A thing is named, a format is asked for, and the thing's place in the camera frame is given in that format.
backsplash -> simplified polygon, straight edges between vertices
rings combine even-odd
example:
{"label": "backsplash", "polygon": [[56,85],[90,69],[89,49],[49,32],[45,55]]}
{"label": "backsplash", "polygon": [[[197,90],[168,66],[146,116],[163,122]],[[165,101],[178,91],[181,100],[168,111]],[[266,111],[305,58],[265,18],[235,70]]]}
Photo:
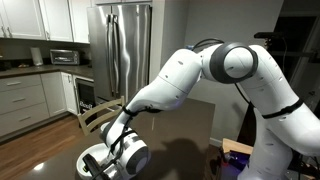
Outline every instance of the backsplash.
{"label": "backsplash", "polygon": [[43,59],[50,58],[50,49],[74,49],[84,52],[84,59],[91,60],[89,44],[0,38],[0,61],[32,59],[30,47],[39,47]]}

black countertop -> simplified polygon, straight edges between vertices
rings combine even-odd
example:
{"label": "black countertop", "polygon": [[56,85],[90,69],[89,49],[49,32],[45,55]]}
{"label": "black countertop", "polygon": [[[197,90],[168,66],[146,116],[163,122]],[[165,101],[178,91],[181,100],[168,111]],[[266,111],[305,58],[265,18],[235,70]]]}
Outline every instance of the black countertop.
{"label": "black countertop", "polygon": [[12,68],[6,71],[0,71],[0,79],[33,75],[33,74],[43,74],[50,72],[66,72],[73,75],[79,75],[82,77],[93,79],[92,68],[88,65],[82,66],[65,66],[65,65],[43,65],[43,66],[31,66],[27,68]]}
{"label": "black countertop", "polygon": [[[214,104],[186,99],[174,111],[141,113],[131,123],[148,145],[151,160],[135,180],[198,180],[204,178],[205,162]],[[99,130],[31,170],[20,179],[80,179],[76,162],[79,155],[94,144],[102,143]]]}

stainless steel refrigerator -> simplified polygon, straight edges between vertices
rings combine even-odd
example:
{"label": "stainless steel refrigerator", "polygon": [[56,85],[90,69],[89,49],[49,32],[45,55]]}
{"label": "stainless steel refrigerator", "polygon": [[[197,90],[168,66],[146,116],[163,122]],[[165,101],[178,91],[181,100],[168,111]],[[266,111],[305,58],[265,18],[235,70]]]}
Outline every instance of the stainless steel refrigerator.
{"label": "stainless steel refrigerator", "polygon": [[96,103],[124,96],[148,84],[150,5],[88,8],[89,38]]}

black joint ring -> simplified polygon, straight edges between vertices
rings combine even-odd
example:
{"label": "black joint ring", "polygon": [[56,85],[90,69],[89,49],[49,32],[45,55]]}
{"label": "black joint ring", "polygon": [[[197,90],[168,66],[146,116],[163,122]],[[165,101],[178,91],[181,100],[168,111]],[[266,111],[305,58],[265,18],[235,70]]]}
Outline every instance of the black joint ring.
{"label": "black joint ring", "polygon": [[126,106],[122,106],[122,110],[123,110],[123,112],[125,112],[126,114],[128,114],[131,117],[138,115],[138,113],[136,113],[136,112],[131,112],[130,109],[126,108]]}
{"label": "black joint ring", "polygon": [[[229,52],[235,48],[244,48],[247,49],[252,55],[253,63],[252,69],[243,77],[234,78],[227,74],[224,69],[224,61],[229,54]],[[255,51],[253,51],[249,46],[243,43],[224,43],[219,46],[211,55],[210,59],[210,71],[212,76],[219,82],[225,84],[233,84],[243,81],[247,78],[250,78],[258,69],[258,56]]]}

cabinet drawer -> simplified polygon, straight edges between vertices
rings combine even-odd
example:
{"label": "cabinet drawer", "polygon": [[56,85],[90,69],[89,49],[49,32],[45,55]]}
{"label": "cabinet drawer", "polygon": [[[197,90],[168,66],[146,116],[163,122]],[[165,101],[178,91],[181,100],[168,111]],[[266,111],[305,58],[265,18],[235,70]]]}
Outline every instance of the cabinet drawer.
{"label": "cabinet drawer", "polygon": [[46,103],[0,115],[0,136],[49,118]]}
{"label": "cabinet drawer", "polygon": [[0,79],[0,91],[8,91],[41,84],[39,75]]}
{"label": "cabinet drawer", "polygon": [[0,92],[0,114],[45,102],[42,85]]}

